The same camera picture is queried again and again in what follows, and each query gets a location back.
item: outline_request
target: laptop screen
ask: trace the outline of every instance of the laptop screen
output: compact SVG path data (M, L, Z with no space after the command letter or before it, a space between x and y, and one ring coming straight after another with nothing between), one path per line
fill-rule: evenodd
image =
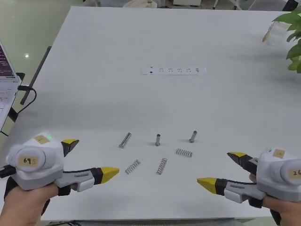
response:
M0 42L0 81L1 80L19 81L18 77L15 76L14 70L9 63L4 48Z
M13 77L14 73L13 70L11 69L9 62L4 55L4 51L2 47L0 46L0 76L5 76L5 77Z

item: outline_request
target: coil spring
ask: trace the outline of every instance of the coil spring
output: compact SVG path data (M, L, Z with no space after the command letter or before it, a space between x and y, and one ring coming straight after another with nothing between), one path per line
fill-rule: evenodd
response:
M163 172L163 170L164 170L164 167L165 167L166 163L167 163L167 159L163 158L163 159L161 160L161 162L160 162L159 167L158 167L157 174L159 174L159 175L162 174L162 172Z
M135 162L133 162L132 165L130 165L126 170L125 172L127 174L131 173L138 165L140 164L140 161L138 159L135 160Z
M186 157L190 157L190 158L192 157L192 152L189 152L189 151L186 151L186 150L180 149L180 148L177 148L175 153L179 154L179 155L186 156Z

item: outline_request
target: power strip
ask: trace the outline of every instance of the power strip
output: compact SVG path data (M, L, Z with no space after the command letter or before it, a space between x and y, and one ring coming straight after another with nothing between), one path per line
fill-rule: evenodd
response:
M143 75L205 75L204 67L149 67L143 68Z

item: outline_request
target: hand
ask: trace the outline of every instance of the hand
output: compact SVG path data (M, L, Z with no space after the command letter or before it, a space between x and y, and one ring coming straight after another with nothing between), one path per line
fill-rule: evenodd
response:
M54 184L24 191L12 189L5 198L0 226L34 226L40 219L45 202L58 194Z
M250 175L250 180L256 183L256 177ZM266 196L263 199L263 207L277 211L281 216L281 226L301 225L301 202L287 202Z

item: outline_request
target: metal pin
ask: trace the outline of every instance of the metal pin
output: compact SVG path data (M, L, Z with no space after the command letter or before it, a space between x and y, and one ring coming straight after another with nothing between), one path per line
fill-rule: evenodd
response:
M189 139L189 143L194 143L194 138L196 138L197 133L198 132L196 130L193 131L193 134L192 134L191 138Z
M157 134L155 146L160 146L160 134Z
M126 135L126 137L123 139L123 141L119 145L120 148L124 148L124 145L126 145L127 141L130 139L131 135L132 135L131 133L128 133Z

